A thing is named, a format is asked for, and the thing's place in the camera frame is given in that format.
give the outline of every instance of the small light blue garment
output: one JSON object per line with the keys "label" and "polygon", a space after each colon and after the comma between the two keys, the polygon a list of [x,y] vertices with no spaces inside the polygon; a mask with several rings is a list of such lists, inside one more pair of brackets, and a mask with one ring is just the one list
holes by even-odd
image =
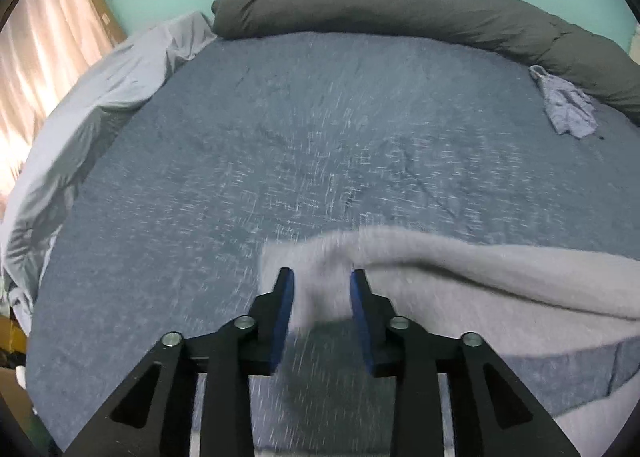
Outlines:
{"label": "small light blue garment", "polygon": [[530,67],[529,73],[542,91],[546,115],[556,132],[569,132],[581,139],[596,131],[591,99],[580,88],[549,74],[540,65]]}

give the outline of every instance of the curtain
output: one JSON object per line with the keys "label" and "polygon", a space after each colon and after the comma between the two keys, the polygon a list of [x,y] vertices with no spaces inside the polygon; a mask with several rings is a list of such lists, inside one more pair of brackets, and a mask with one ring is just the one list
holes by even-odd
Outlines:
{"label": "curtain", "polygon": [[20,0],[0,32],[0,218],[46,117],[111,43],[90,0]]}

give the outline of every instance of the mattress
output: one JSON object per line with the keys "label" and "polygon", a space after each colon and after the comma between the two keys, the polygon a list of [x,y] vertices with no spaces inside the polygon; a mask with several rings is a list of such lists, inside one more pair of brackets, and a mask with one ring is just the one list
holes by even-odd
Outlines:
{"label": "mattress", "polygon": [[[130,120],[59,234],[28,354],[38,413],[66,447],[164,332],[195,336],[244,312],[265,241],[388,224],[640,259],[640,133],[596,107],[596,135],[558,136],[526,66],[425,38],[216,40]],[[339,429],[291,411],[304,372],[252,381],[258,447],[388,448],[391,384],[364,370],[339,378],[354,343],[349,325],[321,326],[290,341],[284,360],[315,351],[304,371],[335,383],[324,407],[347,412]],[[640,354],[625,346],[629,379]],[[610,367],[607,350],[588,366]],[[530,383],[540,368],[510,364]],[[567,395],[586,383],[600,386],[586,376],[565,383]],[[306,393],[310,411],[326,400]],[[365,409],[373,423],[361,422]]]}

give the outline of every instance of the gray blanket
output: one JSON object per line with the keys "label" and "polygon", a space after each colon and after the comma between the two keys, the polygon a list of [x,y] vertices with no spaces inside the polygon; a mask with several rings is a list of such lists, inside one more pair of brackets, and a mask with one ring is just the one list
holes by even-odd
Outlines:
{"label": "gray blanket", "polygon": [[[164,332],[206,333],[246,310],[267,241],[386,224],[640,259],[640,132],[607,106],[596,119],[598,135],[556,135],[525,66],[460,45],[312,33],[216,40],[122,130],[60,233],[27,361],[38,413],[68,445]],[[351,431],[327,440],[312,437],[321,400],[300,407],[289,395],[311,377],[356,376],[347,390],[370,398],[375,426],[389,426],[379,399],[391,399],[392,384],[361,380],[359,360],[340,363],[350,325],[290,338],[285,392],[254,381],[260,447],[339,455],[388,443],[381,430],[367,438],[344,388],[326,407]],[[322,372],[295,347],[325,361]],[[610,368],[610,356],[586,350],[590,369]],[[535,384],[540,360],[520,356],[518,373]],[[559,386],[567,392],[554,413],[583,402],[570,390]],[[282,405],[295,417],[310,408],[295,437],[264,415]],[[610,440],[616,428],[593,431]]]}
{"label": "gray blanket", "polygon": [[[296,275],[290,331],[304,343],[292,346],[286,361],[292,365],[265,384],[272,395],[287,399],[282,411],[260,409],[264,419],[257,416],[258,426],[273,426],[275,417],[281,424],[275,432],[294,434],[292,439],[351,438],[363,444],[386,437],[388,444],[385,414],[393,410],[392,398],[382,387],[354,393],[367,377],[363,365],[354,364],[358,349],[346,335],[350,272],[364,267],[376,293],[430,332],[453,338],[482,333],[547,411],[559,417],[583,457],[599,456],[611,443],[615,432],[594,433],[579,407],[605,397],[612,401],[610,395],[639,368],[640,339],[629,338],[640,334],[640,262],[548,247],[479,246],[373,227],[305,243],[268,243],[261,291],[270,291],[282,266]],[[333,339],[312,334],[331,323]],[[327,370],[329,361],[339,373]],[[334,408],[326,407],[327,398],[334,399],[335,404],[328,402]],[[348,413],[356,413],[362,424]],[[629,413],[628,407],[618,410],[618,429]],[[383,448],[381,441],[375,449]],[[320,443],[314,448],[323,449]]]}
{"label": "gray blanket", "polygon": [[47,117],[0,224],[0,313],[11,305],[27,335],[51,249],[85,177],[131,116],[213,39],[200,13],[135,34],[85,72]]}
{"label": "gray blanket", "polygon": [[612,40],[521,0],[216,0],[212,10],[223,38],[365,32],[498,52],[542,65],[640,124],[640,66]]}

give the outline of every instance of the bolt head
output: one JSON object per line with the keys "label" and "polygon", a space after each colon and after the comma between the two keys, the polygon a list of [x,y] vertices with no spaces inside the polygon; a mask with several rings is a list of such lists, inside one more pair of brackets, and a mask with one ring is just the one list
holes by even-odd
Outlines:
{"label": "bolt head", "polygon": [[255,325],[255,320],[251,316],[238,316],[234,320],[234,325],[238,329],[250,329]]}
{"label": "bolt head", "polygon": [[182,334],[180,332],[167,332],[162,336],[162,345],[165,347],[175,347],[182,341]]}
{"label": "bolt head", "polygon": [[409,320],[404,316],[394,316],[389,320],[389,327],[396,330],[404,330],[409,328]]}
{"label": "bolt head", "polygon": [[462,336],[462,342],[467,347],[479,347],[482,345],[482,336],[475,332],[468,332]]}

